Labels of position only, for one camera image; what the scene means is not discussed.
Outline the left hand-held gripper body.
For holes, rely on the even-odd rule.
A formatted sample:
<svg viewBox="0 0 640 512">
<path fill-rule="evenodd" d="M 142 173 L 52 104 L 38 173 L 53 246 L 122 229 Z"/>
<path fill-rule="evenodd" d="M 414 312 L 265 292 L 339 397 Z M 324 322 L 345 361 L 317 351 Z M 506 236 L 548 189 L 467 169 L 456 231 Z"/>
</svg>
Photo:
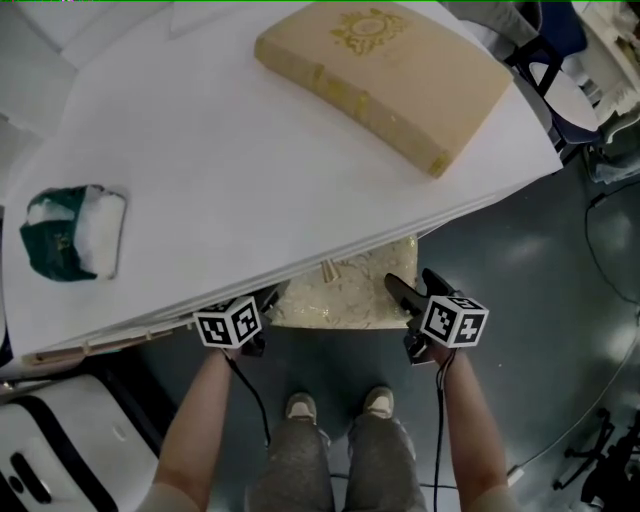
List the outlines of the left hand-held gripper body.
<svg viewBox="0 0 640 512">
<path fill-rule="evenodd" d="M 253 296 L 209 306 L 194 312 L 193 319 L 205 347 L 221 349 L 226 356 L 263 356 L 263 322 Z"/>
</svg>

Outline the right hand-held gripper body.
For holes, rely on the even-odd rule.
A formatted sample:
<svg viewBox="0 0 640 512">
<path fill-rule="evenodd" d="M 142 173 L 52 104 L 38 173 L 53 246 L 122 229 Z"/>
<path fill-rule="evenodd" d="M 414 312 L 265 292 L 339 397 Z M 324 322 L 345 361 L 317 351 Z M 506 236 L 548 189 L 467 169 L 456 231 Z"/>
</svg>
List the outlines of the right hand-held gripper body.
<svg viewBox="0 0 640 512">
<path fill-rule="evenodd" d="M 432 344 L 448 349 L 477 346 L 488 317 L 489 310 L 474 299 L 429 297 L 426 308 L 408 323 L 404 345 L 410 364 L 430 363 L 427 348 Z"/>
</svg>

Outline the gold floral upholstered chair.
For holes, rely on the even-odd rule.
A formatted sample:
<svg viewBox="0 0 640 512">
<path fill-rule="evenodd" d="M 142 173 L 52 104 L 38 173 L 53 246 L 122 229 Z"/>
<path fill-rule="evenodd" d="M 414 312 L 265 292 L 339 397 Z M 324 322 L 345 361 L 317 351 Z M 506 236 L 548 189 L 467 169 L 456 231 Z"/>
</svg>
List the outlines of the gold floral upholstered chair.
<svg viewBox="0 0 640 512">
<path fill-rule="evenodd" d="M 267 313 L 272 324 L 303 329 L 402 329 L 410 319 L 386 290 L 392 273 L 417 282 L 418 239 L 412 235 L 335 263 L 327 282 L 320 270 L 292 278 Z"/>
</svg>

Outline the white sheet covered table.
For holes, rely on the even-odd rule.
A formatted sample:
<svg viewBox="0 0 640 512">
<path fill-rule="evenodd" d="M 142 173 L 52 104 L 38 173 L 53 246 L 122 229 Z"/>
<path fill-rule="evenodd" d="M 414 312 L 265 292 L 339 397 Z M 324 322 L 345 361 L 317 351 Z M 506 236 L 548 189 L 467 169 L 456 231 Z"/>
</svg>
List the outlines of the white sheet covered table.
<svg viewBox="0 0 640 512">
<path fill-rule="evenodd" d="M 56 134 L 14 165 L 4 309 L 15 358 L 145 337 L 204 305 L 437 227 L 558 171 L 510 86 L 445 174 L 429 177 L 311 93 L 269 72 L 256 37 L 289 4 L 234 8 L 169 37 L 162 10 L 85 65 Z M 100 184 L 127 198 L 117 276 L 55 283 L 30 267 L 29 201 Z"/>
</svg>

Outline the person's left forearm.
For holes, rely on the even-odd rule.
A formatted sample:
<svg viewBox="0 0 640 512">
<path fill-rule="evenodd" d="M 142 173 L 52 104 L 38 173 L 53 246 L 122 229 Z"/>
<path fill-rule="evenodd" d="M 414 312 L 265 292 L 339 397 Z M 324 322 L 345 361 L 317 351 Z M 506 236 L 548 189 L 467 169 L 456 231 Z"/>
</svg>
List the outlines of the person's left forearm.
<svg viewBox="0 0 640 512">
<path fill-rule="evenodd" d="M 232 370 L 215 349 L 204 360 L 165 436 L 154 481 L 205 512 L 224 430 Z"/>
</svg>

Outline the person's right shoe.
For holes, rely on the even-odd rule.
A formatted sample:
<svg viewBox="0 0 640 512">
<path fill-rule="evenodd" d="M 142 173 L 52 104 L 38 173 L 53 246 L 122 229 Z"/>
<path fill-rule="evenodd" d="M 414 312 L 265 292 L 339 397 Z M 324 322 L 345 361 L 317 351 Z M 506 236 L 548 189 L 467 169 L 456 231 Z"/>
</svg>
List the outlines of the person's right shoe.
<svg viewBox="0 0 640 512">
<path fill-rule="evenodd" d="M 386 386 L 372 388 L 364 400 L 362 413 L 381 419 L 392 419 L 394 416 L 394 394 L 392 390 Z"/>
</svg>

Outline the person's shoe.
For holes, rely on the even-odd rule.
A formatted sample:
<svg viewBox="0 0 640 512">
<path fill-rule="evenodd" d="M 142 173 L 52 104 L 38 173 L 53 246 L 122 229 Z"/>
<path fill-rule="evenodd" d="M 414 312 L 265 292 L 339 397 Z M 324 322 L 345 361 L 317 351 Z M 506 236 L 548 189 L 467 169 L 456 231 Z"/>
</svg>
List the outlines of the person's shoe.
<svg viewBox="0 0 640 512">
<path fill-rule="evenodd" d="M 392 390 L 386 386 L 372 388 L 364 400 L 362 413 L 381 419 L 392 419 L 394 416 L 394 394 Z"/>
<path fill-rule="evenodd" d="M 314 399 L 308 393 L 294 393 L 287 401 L 285 418 L 288 420 L 305 421 L 316 425 L 317 408 Z"/>
</svg>

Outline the person's left shoe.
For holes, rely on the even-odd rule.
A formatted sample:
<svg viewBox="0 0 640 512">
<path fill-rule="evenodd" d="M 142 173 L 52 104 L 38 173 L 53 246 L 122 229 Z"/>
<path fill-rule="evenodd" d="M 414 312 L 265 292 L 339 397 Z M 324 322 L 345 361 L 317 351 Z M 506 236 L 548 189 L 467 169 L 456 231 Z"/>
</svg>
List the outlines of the person's left shoe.
<svg viewBox="0 0 640 512">
<path fill-rule="evenodd" d="M 316 425 L 317 408 L 314 399 L 308 393 L 294 393 L 287 401 L 285 418 L 288 420 L 305 421 Z"/>
</svg>

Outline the person's left leg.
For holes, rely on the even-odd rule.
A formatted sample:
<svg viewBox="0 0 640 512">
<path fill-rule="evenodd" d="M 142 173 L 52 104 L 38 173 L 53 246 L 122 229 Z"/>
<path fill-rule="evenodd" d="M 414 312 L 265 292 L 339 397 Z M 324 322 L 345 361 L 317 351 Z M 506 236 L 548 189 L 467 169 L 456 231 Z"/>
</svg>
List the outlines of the person's left leg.
<svg viewBox="0 0 640 512">
<path fill-rule="evenodd" d="M 247 490 L 246 512 L 335 512 L 328 441 L 309 420 L 275 429 L 265 468 Z"/>
</svg>

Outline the person's leg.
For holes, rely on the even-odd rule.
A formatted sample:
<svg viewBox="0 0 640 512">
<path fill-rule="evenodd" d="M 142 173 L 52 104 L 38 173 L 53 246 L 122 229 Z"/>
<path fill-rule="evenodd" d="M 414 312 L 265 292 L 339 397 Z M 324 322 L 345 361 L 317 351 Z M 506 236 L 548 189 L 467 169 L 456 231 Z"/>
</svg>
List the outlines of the person's leg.
<svg viewBox="0 0 640 512">
<path fill-rule="evenodd" d="M 335 512 L 328 441 L 309 420 L 275 429 L 265 468 L 247 490 L 246 512 Z"/>
<path fill-rule="evenodd" d="M 344 512 L 427 512 L 415 453 L 401 423 L 362 414 L 354 420 L 348 439 Z"/>
</svg>

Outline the green and white tissue pack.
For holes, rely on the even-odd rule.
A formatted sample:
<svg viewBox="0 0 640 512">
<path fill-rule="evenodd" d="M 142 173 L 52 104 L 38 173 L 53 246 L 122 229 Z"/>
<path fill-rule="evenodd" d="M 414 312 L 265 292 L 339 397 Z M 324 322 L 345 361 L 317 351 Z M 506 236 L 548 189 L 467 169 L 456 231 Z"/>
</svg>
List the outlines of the green and white tissue pack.
<svg viewBox="0 0 640 512">
<path fill-rule="evenodd" d="M 126 209 L 123 195 L 97 184 L 40 192 L 20 227 L 31 268 L 55 282 L 114 278 Z"/>
</svg>

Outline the beige book-shaped box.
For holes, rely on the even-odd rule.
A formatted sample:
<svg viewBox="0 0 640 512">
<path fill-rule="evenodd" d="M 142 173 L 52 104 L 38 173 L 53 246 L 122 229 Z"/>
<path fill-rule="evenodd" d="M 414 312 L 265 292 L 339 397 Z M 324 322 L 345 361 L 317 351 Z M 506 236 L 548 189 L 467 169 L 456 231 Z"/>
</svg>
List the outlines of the beige book-shaped box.
<svg viewBox="0 0 640 512">
<path fill-rule="evenodd" d="M 393 2 L 313 2 L 260 34 L 254 56 L 434 178 L 513 81 L 466 38 Z"/>
</svg>

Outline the black office chair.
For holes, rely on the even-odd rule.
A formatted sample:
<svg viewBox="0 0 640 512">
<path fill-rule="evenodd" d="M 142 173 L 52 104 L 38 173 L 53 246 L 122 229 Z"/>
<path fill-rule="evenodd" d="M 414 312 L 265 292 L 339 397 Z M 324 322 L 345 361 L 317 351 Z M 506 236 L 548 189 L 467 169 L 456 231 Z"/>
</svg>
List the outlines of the black office chair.
<svg viewBox="0 0 640 512">
<path fill-rule="evenodd" d="M 600 426 L 594 444 L 586 450 L 568 447 L 565 459 L 581 460 L 579 467 L 564 481 L 554 480 L 553 491 L 563 491 L 586 475 L 579 502 L 587 512 L 629 512 L 640 509 L 640 410 L 633 424 L 614 444 L 610 444 L 615 425 L 606 408 L 596 412 Z"/>
</svg>

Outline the grey chair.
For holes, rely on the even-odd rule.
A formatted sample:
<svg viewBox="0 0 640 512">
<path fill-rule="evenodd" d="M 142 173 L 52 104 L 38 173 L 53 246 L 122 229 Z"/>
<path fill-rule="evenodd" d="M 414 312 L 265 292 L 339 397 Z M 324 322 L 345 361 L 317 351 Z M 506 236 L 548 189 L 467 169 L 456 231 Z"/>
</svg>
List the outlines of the grey chair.
<svg viewBox="0 0 640 512">
<path fill-rule="evenodd" d="M 599 121 L 586 94 L 564 71 L 559 70 L 546 94 L 541 97 L 533 87 L 523 95 L 546 131 L 552 126 L 552 114 L 580 129 L 597 132 Z"/>
</svg>

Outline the blue chair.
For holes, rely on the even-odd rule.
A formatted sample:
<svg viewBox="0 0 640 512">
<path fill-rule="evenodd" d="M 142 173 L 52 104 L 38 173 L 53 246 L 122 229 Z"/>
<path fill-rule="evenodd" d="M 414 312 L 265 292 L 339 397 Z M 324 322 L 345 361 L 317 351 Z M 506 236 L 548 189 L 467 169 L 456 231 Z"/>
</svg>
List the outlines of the blue chair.
<svg viewBox="0 0 640 512">
<path fill-rule="evenodd" d="M 525 2 L 516 9 L 516 21 L 511 36 L 515 49 L 505 63 L 543 97 L 558 71 L 564 71 L 565 60 L 587 48 L 586 34 L 574 8 L 566 1 Z M 552 114 L 551 135 L 555 149 L 562 151 L 567 146 L 597 141 L 600 131 L 580 129 Z"/>
</svg>

